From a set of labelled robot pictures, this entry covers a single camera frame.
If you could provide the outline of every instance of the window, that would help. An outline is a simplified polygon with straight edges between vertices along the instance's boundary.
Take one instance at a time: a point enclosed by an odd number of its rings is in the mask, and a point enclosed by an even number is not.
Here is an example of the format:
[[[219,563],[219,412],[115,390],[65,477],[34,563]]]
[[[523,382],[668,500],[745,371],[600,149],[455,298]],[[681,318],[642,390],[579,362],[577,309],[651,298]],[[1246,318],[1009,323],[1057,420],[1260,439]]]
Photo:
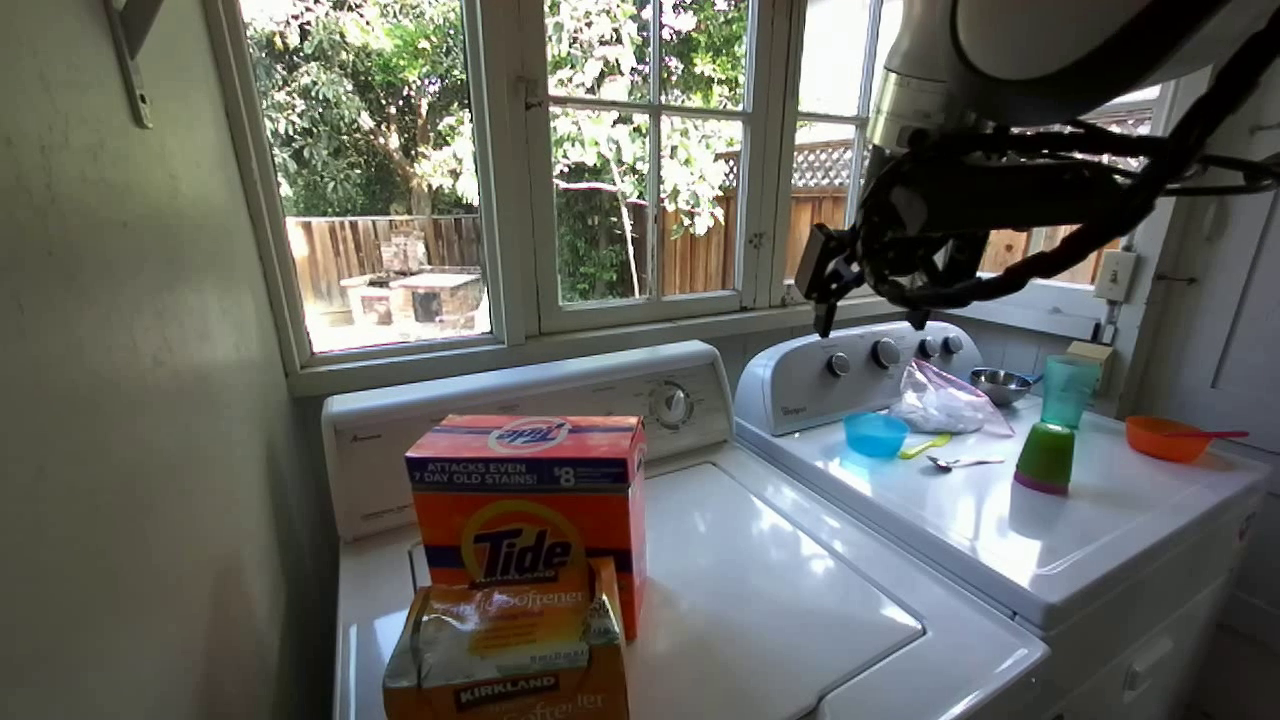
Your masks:
[[[902,25],[902,0],[219,10],[295,377],[672,318],[806,329],[784,285],[807,225],[846,225]]]
[[[869,159],[866,128],[902,25],[902,0],[807,0],[784,278],[797,278],[813,225],[854,220]]]

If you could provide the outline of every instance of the tree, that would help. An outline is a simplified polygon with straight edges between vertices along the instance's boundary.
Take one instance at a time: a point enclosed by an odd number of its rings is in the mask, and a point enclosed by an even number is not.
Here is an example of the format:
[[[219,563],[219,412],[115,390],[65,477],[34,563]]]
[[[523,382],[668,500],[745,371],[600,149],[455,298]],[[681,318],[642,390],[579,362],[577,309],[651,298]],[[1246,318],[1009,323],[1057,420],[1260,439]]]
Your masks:
[[[551,94],[651,100],[651,53],[659,57],[659,103],[741,107],[749,10],[741,0],[651,4],[551,0],[547,89]],[[644,113],[551,113],[551,179],[559,239],[559,298],[642,295],[636,244],[649,214],[649,123]],[[659,225],[704,237],[718,228],[723,188],[720,149],[736,149],[741,123],[659,115]]]
[[[314,0],[248,28],[248,57],[290,212],[384,214],[478,204],[455,4]]]
[[[649,100],[659,34],[659,100],[745,103],[745,4],[547,0],[551,94]],[[309,0],[248,28],[285,209],[295,214],[454,212],[478,204],[468,53],[462,0]],[[644,113],[551,107],[559,295],[642,290],[636,239],[651,175]],[[659,118],[659,220],[708,233],[736,123]]]

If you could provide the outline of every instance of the control panel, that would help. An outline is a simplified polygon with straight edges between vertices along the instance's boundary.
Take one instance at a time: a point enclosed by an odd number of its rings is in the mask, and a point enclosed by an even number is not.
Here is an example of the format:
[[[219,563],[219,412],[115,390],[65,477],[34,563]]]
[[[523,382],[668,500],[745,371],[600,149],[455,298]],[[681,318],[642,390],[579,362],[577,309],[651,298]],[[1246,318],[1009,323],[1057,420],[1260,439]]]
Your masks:
[[[344,539],[413,525],[406,452],[447,412],[642,416],[644,463],[708,452],[732,436],[720,353],[698,339],[344,390],[320,412]]]
[[[911,360],[969,377],[984,360],[971,337],[958,323],[841,329],[827,339],[801,337],[751,354],[736,382],[736,420],[769,436],[833,423],[849,412],[885,406],[902,390]]]

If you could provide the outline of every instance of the blue container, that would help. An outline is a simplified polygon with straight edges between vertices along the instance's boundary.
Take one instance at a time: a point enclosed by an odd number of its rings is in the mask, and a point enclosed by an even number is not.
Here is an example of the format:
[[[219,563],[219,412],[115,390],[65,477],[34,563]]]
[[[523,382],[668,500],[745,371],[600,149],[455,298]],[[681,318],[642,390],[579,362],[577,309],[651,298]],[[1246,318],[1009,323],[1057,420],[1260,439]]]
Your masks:
[[[910,420],[902,416],[846,416],[846,443],[862,457],[891,461],[910,439]]]
[[[1042,423],[1077,433],[1085,406],[1094,403],[1101,377],[1106,377],[1101,362],[1088,362],[1077,354],[1054,354],[1046,362]]]

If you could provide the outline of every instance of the tide box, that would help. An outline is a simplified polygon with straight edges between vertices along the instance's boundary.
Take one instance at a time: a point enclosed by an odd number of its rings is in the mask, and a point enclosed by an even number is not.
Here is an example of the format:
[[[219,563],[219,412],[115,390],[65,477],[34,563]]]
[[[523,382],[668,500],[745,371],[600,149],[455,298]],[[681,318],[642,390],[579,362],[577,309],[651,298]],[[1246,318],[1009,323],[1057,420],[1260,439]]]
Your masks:
[[[579,588],[622,575],[642,632],[644,521],[636,416],[446,416],[406,457],[431,582]]]
[[[583,588],[419,588],[384,669],[389,720],[630,720],[614,559]]]

